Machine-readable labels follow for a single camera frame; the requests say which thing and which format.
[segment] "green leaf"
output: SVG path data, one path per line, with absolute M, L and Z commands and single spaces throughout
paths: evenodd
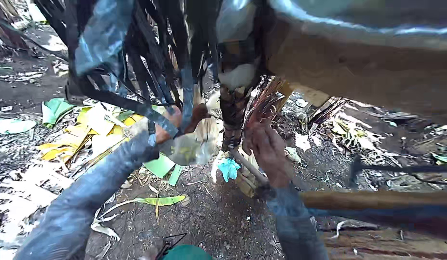
M 435 154 L 435 153 L 431 153 L 431 154 L 432 154 L 432 156 L 434 156 L 435 159 L 441 161 L 442 163 L 447 163 L 447 157 L 445 157 L 445 156 L 440 156 L 440 155 L 437 155 L 437 154 Z
M 158 198 L 158 206 L 169 206 L 185 199 L 185 195 Z M 137 198 L 135 202 L 156 206 L 156 198 Z

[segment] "dried leaf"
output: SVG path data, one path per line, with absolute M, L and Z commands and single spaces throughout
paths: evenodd
M 90 228 L 93 229 L 96 232 L 100 232 L 100 233 L 104 233 L 107 234 L 108 236 L 112 236 L 114 237 L 117 241 L 121 240 L 121 238 L 116 234 L 116 232 L 114 232 L 114 230 L 112 230 L 109 227 L 103 227 L 101 226 L 99 223 L 92 223 L 90 225 Z
M 111 241 L 108 240 L 108 242 L 106 243 L 105 247 L 103 248 L 103 250 L 96 256 L 97 259 L 102 259 L 103 257 L 105 257 L 106 253 L 108 252 L 108 250 L 111 248 Z
M 182 205 L 182 206 L 185 207 L 186 205 L 190 204 L 190 201 L 191 201 L 190 196 L 185 195 L 185 198 L 182 200 L 182 202 L 180 203 L 180 205 Z
M 339 237 L 339 230 L 347 222 L 348 222 L 348 220 L 344 220 L 344 221 L 339 222 L 338 225 L 336 226 L 336 234 L 334 236 L 330 237 L 330 239 L 338 238 Z
M 310 146 L 310 142 L 308 141 L 308 135 L 302 135 L 300 133 L 294 133 L 296 137 L 296 146 L 302 149 L 303 151 L 307 151 L 312 148 Z
M 125 180 L 125 182 L 122 183 L 121 188 L 128 189 L 131 186 L 132 186 L 132 184 L 128 180 Z
M 359 141 L 360 146 L 364 149 L 369 149 L 369 150 L 376 149 L 376 147 L 373 145 L 373 143 L 368 138 L 359 137 L 357 140 Z
M 153 186 L 151 186 L 151 184 L 148 184 L 148 187 L 149 187 L 149 189 L 150 189 L 152 192 L 154 192 L 154 193 L 156 193 L 156 194 L 159 193 L 158 190 L 156 190 L 156 188 L 154 188 Z
M 296 162 L 296 163 L 301 162 L 301 158 L 299 157 L 299 154 L 297 154 L 297 149 L 294 147 L 285 147 L 284 155 L 286 157 L 288 157 L 293 162 Z

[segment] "tree trunk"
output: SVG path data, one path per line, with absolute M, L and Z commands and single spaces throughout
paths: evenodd
M 9 21 L 9 17 L 6 15 L 6 13 L 13 14 L 12 10 L 7 10 L 4 12 L 2 10 L 3 8 L 7 8 L 7 5 L 1 5 L 0 4 L 0 18 Z M 0 25 L 0 39 L 8 46 L 21 48 L 21 49 L 28 49 L 29 47 L 24 42 L 24 40 L 19 36 L 17 33 L 12 32 L 11 30 L 3 27 Z

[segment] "blue sleeve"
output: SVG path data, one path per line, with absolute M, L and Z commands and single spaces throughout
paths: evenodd
M 158 157 L 157 147 L 148 144 L 147 131 L 123 143 L 51 203 L 14 259 L 83 259 L 95 211 L 143 162 Z
M 323 241 L 294 186 L 273 190 L 275 198 L 268 200 L 267 205 L 276 216 L 278 238 L 286 259 L 327 260 Z

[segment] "yellow leaf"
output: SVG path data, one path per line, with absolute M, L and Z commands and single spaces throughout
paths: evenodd
M 61 145 L 60 144 L 58 144 L 58 143 L 44 143 L 44 144 L 41 144 L 41 145 L 39 145 L 39 146 L 37 146 L 37 149 L 39 149 L 39 150 L 41 150 L 42 152 L 44 152 L 44 150 L 47 150 L 47 149 L 49 149 L 49 148 L 58 148 L 58 147 L 60 147 Z
M 88 125 L 88 117 L 86 114 L 87 114 L 88 110 L 90 110 L 90 109 L 91 109 L 91 107 L 84 107 L 80 110 L 80 113 L 77 116 L 78 123 Z
M 134 119 L 136 122 L 138 122 L 140 119 L 144 118 L 144 116 L 139 114 L 133 114 L 132 119 Z
M 72 147 L 61 147 L 61 148 L 52 149 L 42 156 L 42 160 L 49 161 L 63 153 L 65 153 L 67 155 L 72 155 L 74 153 L 74 151 L 75 151 L 75 149 Z
M 115 125 L 108 135 L 123 135 L 122 127 L 120 125 Z
M 88 131 L 87 133 L 88 135 L 99 135 L 99 133 L 97 133 L 95 130 L 90 129 L 90 131 Z
M 122 121 L 126 126 L 133 125 L 135 123 L 135 120 L 131 117 L 126 118 L 124 121 Z

